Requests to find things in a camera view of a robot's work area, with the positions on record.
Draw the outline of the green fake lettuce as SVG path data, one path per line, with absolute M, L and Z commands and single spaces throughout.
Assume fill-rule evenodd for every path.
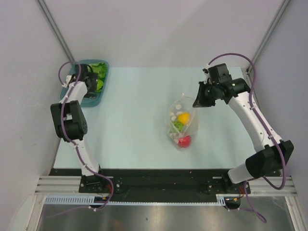
M 98 79 L 98 81 L 97 81 L 97 89 L 96 89 L 96 92 L 97 92 L 97 93 L 102 92 L 103 87 L 104 87 L 104 78 L 103 78 L 103 79 L 100 78 L 100 79 Z
M 90 67 L 92 68 L 93 72 L 98 75 L 99 79 L 106 77 L 108 71 L 108 66 L 106 63 L 93 63 L 90 64 Z

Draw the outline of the yellow fake food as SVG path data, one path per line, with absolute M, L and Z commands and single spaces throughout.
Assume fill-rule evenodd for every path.
M 178 115 L 178 121 L 182 123 L 183 125 L 187 125 L 190 120 L 190 113 L 183 112 L 182 114 Z

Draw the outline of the clear polka dot zip bag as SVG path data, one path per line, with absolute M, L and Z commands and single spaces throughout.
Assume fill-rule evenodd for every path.
M 197 135 L 199 118 L 193 103 L 192 97 L 182 94 L 169 107 L 167 134 L 177 149 L 189 148 Z

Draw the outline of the green fake pepper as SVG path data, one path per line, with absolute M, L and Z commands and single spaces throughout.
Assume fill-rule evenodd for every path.
M 184 127 L 184 125 L 179 121 L 173 121 L 173 126 L 174 127 L 172 129 L 178 132 L 181 132 Z

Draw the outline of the red fake tomato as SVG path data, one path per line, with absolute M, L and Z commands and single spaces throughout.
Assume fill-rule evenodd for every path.
M 191 136 L 185 136 L 178 139 L 177 145 L 180 148 L 187 148 L 190 146 L 191 142 L 192 142 Z

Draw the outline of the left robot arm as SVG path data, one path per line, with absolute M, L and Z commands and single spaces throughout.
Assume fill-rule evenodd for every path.
M 100 165 L 87 146 L 88 124 L 81 108 L 83 99 L 97 96 L 98 75 L 88 64 L 75 64 L 75 71 L 66 77 L 67 92 L 59 103 L 51 105 L 51 115 L 57 136 L 73 147 L 81 163 L 78 192 L 102 193 L 106 180 L 98 176 Z

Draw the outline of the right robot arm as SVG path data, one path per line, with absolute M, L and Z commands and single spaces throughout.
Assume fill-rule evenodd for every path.
M 223 190 L 233 193 L 244 181 L 264 178 L 273 171 L 285 170 L 294 145 L 291 141 L 284 141 L 269 125 L 246 81 L 242 78 L 232 79 L 226 64 L 207 66 L 203 72 L 206 80 L 199 82 L 193 107 L 211 107 L 215 106 L 216 100 L 223 100 L 239 117 L 256 152 L 243 164 L 223 175 Z

